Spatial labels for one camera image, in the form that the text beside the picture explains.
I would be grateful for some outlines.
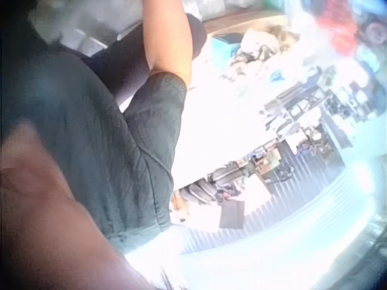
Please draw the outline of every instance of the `dark pants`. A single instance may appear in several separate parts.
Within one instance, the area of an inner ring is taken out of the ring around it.
[[[191,14],[187,17],[192,34],[194,59],[206,43],[207,32],[199,19]],[[84,61],[111,91],[116,102],[122,104],[141,88],[149,75],[142,24],[122,40],[114,42],[90,58],[84,58]]]

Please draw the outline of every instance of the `person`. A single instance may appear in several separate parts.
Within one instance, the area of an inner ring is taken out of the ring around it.
[[[171,167],[204,26],[181,0],[143,0],[143,25],[80,58],[14,15],[1,31],[2,282],[151,289],[123,254],[169,227]],[[117,102],[133,92],[121,113]]]

